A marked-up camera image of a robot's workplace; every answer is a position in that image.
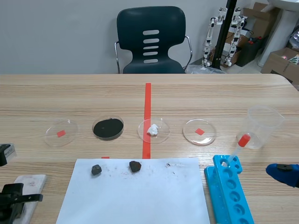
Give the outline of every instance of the paper sheet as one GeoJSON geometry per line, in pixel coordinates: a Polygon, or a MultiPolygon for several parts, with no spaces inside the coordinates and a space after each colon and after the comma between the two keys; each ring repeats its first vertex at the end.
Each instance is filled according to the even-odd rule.
{"type": "Polygon", "coordinates": [[[78,159],[56,223],[210,224],[197,158],[130,161],[78,159]]]}

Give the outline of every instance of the red tape strip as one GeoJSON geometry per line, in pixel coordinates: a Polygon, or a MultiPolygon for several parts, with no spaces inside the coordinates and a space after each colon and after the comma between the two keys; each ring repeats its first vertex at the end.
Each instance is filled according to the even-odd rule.
{"type": "Polygon", "coordinates": [[[57,132],[57,137],[62,137],[62,136],[64,136],[66,133],[65,133],[65,130],[62,130],[62,131],[60,131],[60,132],[57,132]]]}
{"type": "Polygon", "coordinates": [[[151,118],[151,83],[145,84],[145,98],[144,98],[144,124],[143,124],[143,148],[142,158],[150,159],[150,136],[147,134],[150,128],[151,118]]]}
{"type": "Polygon", "coordinates": [[[204,130],[202,130],[200,128],[198,128],[195,132],[196,132],[196,134],[199,134],[199,135],[203,135],[205,133],[204,130]]]}

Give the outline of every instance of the black chair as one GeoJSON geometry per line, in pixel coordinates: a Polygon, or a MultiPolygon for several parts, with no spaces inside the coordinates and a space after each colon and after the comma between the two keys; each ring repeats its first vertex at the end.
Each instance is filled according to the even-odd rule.
{"type": "Polygon", "coordinates": [[[117,16],[118,42],[115,53],[118,73],[120,66],[117,44],[121,49],[130,50],[132,61],[123,73],[185,73],[192,58],[190,39],[185,36],[186,19],[184,12],[173,6],[141,7],[122,10],[117,16]],[[168,57],[170,47],[181,44],[187,38],[190,59],[185,67],[168,57]]]}

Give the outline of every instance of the pipette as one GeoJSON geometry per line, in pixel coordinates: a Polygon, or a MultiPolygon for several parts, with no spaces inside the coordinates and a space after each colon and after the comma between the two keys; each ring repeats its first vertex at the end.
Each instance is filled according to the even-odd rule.
{"type": "Polygon", "coordinates": [[[233,158],[241,151],[243,147],[247,145],[247,143],[250,141],[250,136],[248,134],[245,134],[241,137],[239,140],[235,151],[229,156],[228,158],[228,164],[233,160],[233,158]]]}

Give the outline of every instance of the wooden table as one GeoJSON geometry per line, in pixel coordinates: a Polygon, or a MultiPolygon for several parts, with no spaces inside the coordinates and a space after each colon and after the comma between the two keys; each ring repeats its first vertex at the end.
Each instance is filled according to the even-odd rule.
{"type": "MultiPolygon", "coordinates": [[[[53,224],[62,205],[77,158],[141,158],[137,128],[143,120],[145,83],[152,83],[152,118],[163,118],[169,138],[152,144],[152,158],[198,157],[211,223],[214,215],[203,170],[215,154],[230,154],[247,109],[256,104],[299,118],[299,93],[282,76],[215,75],[2,75],[0,76],[0,142],[15,144],[18,156],[1,167],[0,187],[17,176],[47,174],[32,224],[53,224]],[[92,133],[103,115],[124,121],[116,140],[101,141],[92,133]],[[64,147],[44,142],[53,120],[68,118],[79,126],[76,140],[64,147]],[[217,130],[209,146],[188,142],[182,127],[192,118],[208,119],[217,130]]],[[[287,119],[263,149],[240,154],[239,175],[256,224],[297,224],[299,189],[273,180],[265,172],[271,163],[299,162],[299,119],[287,119]]]]}

